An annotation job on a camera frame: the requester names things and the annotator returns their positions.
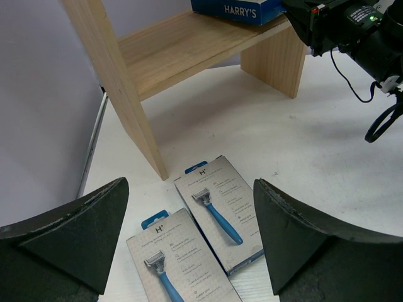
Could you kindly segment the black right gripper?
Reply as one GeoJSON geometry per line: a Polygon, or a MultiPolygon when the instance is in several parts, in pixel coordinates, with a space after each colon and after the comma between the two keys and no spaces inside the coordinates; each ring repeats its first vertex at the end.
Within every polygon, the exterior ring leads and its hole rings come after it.
{"type": "Polygon", "coordinates": [[[350,57],[397,55],[397,2],[282,1],[299,39],[321,56],[334,48],[350,57]]]}

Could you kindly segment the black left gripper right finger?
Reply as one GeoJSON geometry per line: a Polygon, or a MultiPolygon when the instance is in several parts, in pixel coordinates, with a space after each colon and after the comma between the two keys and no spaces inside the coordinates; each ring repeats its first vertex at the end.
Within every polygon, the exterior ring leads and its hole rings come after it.
{"type": "Polygon", "coordinates": [[[273,293],[281,301],[401,301],[402,238],[317,210],[264,179],[253,187],[273,293]]]}

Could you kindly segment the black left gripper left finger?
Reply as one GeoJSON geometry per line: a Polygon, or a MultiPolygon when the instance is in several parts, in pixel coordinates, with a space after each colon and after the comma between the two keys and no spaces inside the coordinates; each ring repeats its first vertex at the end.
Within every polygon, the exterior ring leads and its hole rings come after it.
{"type": "Polygon", "coordinates": [[[129,197],[120,177],[50,211],[1,227],[1,301],[97,301],[129,197]]]}

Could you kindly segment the blue Harry's razor box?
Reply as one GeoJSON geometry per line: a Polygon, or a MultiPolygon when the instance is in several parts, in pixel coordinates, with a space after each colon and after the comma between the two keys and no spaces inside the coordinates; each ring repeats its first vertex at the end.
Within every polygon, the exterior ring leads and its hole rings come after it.
{"type": "Polygon", "coordinates": [[[191,0],[190,3],[195,13],[258,26],[286,12],[278,0],[191,0]]]}

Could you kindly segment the grey Harry's razor box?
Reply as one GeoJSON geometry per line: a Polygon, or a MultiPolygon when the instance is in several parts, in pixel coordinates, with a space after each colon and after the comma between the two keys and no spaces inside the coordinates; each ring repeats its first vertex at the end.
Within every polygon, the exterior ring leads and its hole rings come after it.
{"type": "Polygon", "coordinates": [[[184,208],[132,236],[127,246],[149,301],[240,301],[184,208]]]}
{"type": "Polygon", "coordinates": [[[228,276],[264,254],[253,190],[226,157],[188,168],[174,185],[228,276]]]}

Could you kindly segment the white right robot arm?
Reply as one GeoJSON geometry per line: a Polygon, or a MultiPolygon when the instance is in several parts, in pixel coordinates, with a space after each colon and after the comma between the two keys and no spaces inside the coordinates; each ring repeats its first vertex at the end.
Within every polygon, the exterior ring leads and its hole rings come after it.
{"type": "Polygon", "coordinates": [[[373,143],[402,116],[402,1],[385,12],[376,1],[282,1],[299,39],[317,57],[335,48],[348,55],[373,78],[375,89],[396,96],[368,129],[365,140],[373,143]]]}

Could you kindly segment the wooden two-tier shelf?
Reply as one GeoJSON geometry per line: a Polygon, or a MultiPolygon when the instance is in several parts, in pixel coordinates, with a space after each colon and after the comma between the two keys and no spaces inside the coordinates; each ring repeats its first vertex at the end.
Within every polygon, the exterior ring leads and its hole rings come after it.
{"type": "Polygon", "coordinates": [[[235,55],[241,69],[296,97],[307,53],[285,16],[244,25],[192,11],[117,38],[101,1],[64,1],[125,131],[161,179],[169,174],[142,101],[235,55]]]}

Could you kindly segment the aluminium table frame rail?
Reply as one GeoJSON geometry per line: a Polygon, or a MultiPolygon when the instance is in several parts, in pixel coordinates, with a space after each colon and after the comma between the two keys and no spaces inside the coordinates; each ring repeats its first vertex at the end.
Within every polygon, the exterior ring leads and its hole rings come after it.
{"type": "Polygon", "coordinates": [[[106,93],[106,90],[103,86],[100,86],[101,91],[103,93],[103,97],[99,106],[99,110],[98,110],[98,114],[97,117],[95,119],[95,123],[94,123],[94,127],[93,127],[93,131],[91,134],[91,138],[89,141],[89,145],[88,145],[88,150],[87,150],[87,157],[86,157],[86,162],[84,165],[84,169],[81,175],[81,180],[79,183],[79,187],[77,190],[77,194],[76,194],[76,199],[80,198],[83,195],[85,186],[86,186],[86,182],[88,179],[88,174],[89,174],[89,170],[91,168],[91,163],[93,160],[93,155],[94,155],[94,151],[96,148],[96,144],[98,142],[98,137],[99,137],[99,132],[100,132],[100,128],[101,128],[101,124],[103,122],[103,118],[105,115],[105,111],[106,111],[106,106],[108,104],[108,95],[106,93]]]}

